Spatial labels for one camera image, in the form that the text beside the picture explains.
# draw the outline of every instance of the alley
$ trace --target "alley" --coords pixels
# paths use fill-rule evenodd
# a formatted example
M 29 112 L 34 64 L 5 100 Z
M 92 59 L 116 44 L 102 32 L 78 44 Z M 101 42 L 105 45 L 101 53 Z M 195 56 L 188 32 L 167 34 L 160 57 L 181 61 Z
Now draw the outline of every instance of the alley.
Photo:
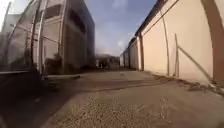
M 94 72 L 42 128 L 223 128 L 223 98 L 137 71 Z
M 1 106 L 3 128 L 223 128 L 223 97 L 145 72 L 95 71 L 52 80 Z

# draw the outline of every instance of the ground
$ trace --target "ground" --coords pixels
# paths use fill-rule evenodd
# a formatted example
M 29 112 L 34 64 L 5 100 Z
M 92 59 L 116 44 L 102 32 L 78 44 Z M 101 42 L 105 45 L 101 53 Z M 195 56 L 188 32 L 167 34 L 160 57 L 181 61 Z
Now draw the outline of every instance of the ground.
M 9 128 L 224 128 L 224 98 L 208 90 L 138 71 L 80 76 L 7 108 L 3 120 Z

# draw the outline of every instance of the gray building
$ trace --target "gray building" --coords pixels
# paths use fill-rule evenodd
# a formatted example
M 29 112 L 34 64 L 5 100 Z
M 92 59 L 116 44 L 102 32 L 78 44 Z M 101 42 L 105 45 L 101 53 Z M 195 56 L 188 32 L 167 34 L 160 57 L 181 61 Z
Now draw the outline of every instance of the gray building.
M 84 0 L 50 0 L 44 36 L 44 60 L 59 53 L 65 70 L 95 65 L 95 24 Z
M 37 1 L 25 12 L 6 46 L 8 52 L 4 56 L 7 56 L 7 65 L 14 65 L 13 70 L 24 70 L 22 67 L 26 62 L 22 58 L 25 58 L 25 51 L 31 48 L 31 28 Z M 35 29 L 34 63 L 37 63 L 37 37 L 44 4 L 45 0 L 42 0 Z M 43 36 L 43 62 L 59 54 L 64 71 L 95 66 L 95 24 L 84 0 L 49 0 Z

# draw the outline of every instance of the metal pole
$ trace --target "metal pole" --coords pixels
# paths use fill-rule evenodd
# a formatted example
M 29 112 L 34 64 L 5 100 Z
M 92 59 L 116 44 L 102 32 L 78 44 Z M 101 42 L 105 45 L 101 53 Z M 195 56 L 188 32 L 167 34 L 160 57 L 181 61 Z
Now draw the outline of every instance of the metal pole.
M 9 13 L 9 9 L 10 9 L 10 7 L 11 7 L 11 2 L 9 2 L 9 4 L 8 4 L 8 7 L 7 7 L 7 9 L 6 9 L 6 12 L 5 12 L 5 17 L 4 17 L 4 20 L 3 20 L 3 25 L 2 25 L 2 29 L 0 30 L 0 32 L 2 33 L 2 42 L 1 42 L 1 44 L 0 44 L 0 47 L 1 47 L 1 50 L 2 51 L 0 51 L 1 53 L 0 53 L 0 55 L 2 55 L 2 56 L 0 56 L 1 58 L 0 58 L 0 61 L 2 62 L 2 64 L 4 65 L 4 66 L 6 66 L 7 65 L 7 59 L 8 59 L 8 42 L 7 42 L 7 39 L 8 39 L 8 35 L 7 35 L 7 33 L 5 32 L 5 27 L 6 27 L 6 20 L 7 20 L 7 17 L 8 17 L 8 13 Z
M 40 21 L 40 29 L 39 29 L 39 35 L 38 35 L 38 44 L 37 44 L 37 69 L 39 70 L 40 74 L 43 74 L 43 28 L 44 28 L 44 20 L 45 20 L 45 15 L 47 12 L 47 6 L 48 6 L 48 1 L 46 0 L 43 14 L 41 16 L 41 21 Z
M 7 17 L 8 17 L 8 13 L 9 13 L 9 9 L 11 7 L 11 2 L 9 2 L 8 4 L 8 7 L 7 7 L 7 10 L 5 12 L 5 17 L 4 17 L 4 20 L 3 20 L 3 26 L 2 26 L 2 32 L 4 33 L 4 30 L 5 30 L 5 26 L 6 26 L 6 20 L 7 20 Z
M 38 1 L 38 5 L 37 5 L 37 9 L 35 12 L 35 16 L 33 19 L 33 23 L 32 23 L 32 29 L 31 29 L 31 41 L 30 41 L 30 64 L 31 67 L 33 66 L 33 45 L 34 45 L 34 36 L 35 36 L 35 31 L 36 31 L 36 23 L 37 23 L 37 18 L 39 16 L 39 10 L 40 10 L 40 4 L 42 3 L 42 0 Z

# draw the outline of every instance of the chain-link fence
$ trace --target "chain-link fence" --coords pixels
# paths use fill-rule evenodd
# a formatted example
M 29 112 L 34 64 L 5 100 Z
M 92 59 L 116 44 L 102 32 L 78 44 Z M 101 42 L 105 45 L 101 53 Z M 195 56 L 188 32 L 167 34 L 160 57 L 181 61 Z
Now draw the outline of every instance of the chain-link fence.
M 33 0 L 23 13 L 7 15 L 1 39 L 1 71 L 24 71 L 32 67 L 31 29 L 37 5 L 38 1 Z

